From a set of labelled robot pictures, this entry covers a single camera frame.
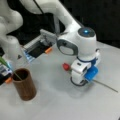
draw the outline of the blue block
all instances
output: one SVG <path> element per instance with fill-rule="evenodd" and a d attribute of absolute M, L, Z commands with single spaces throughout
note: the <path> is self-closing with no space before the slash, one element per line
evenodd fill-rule
<path fill-rule="evenodd" d="M 93 81 L 93 78 L 98 74 L 98 68 L 95 66 L 92 66 L 90 69 L 88 69 L 87 73 L 85 74 L 85 79 L 88 82 Z"/>

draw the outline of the black cable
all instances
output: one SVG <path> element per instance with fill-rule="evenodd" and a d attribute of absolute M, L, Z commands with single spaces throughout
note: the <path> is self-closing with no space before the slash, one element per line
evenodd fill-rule
<path fill-rule="evenodd" d="M 54 31 L 54 33 L 57 35 L 57 33 L 55 32 L 54 26 L 51 25 L 51 20 L 48 20 L 48 18 L 46 17 L 45 13 L 43 12 L 43 10 L 41 9 L 40 5 L 36 2 L 36 0 L 33 0 L 33 2 L 35 3 L 35 5 L 38 7 L 38 9 L 40 10 L 40 12 L 44 15 L 45 21 L 49 23 L 51 29 Z"/>

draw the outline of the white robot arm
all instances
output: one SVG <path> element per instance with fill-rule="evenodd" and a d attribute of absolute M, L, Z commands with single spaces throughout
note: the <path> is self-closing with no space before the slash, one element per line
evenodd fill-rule
<path fill-rule="evenodd" d="M 78 86 L 91 81 L 98 72 L 96 66 L 100 62 L 94 30 L 78 24 L 59 0 L 20 1 L 28 11 L 34 14 L 42 14 L 41 11 L 52 13 L 65 25 L 66 34 L 58 37 L 57 46 L 62 53 L 77 56 L 71 65 L 71 80 Z"/>
<path fill-rule="evenodd" d="M 5 52 L 5 59 L 9 60 L 13 69 L 19 68 L 27 62 L 17 38 L 7 34 L 23 25 L 20 13 L 10 9 L 7 0 L 0 0 L 0 45 Z"/>

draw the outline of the brown cup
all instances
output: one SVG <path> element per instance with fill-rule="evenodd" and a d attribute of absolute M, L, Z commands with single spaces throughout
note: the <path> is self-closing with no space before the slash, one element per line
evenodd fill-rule
<path fill-rule="evenodd" d="M 25 68 L 17 69 L 13 73 L 13 83 L 18 91 L 20 98 L 24 101 L 31 100 L 36 95 L 36 88 L 31 78 L 29 70 Z"/>

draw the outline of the white table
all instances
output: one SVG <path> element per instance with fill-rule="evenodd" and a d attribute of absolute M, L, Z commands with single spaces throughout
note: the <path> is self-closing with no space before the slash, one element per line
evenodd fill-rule
<path fill-rule="evenodd" d="M 120 117 L 120 50 L 98 43 L 102 62 L 95 78 L 119 91 L 97 83 L 76 87 L 62 64 L 75 57 L 65 56 L 56 45 L 29 65 L 37 96 L 22 101 L 13 84 L 0 87 L 0 120 L 118 120 Z"/>

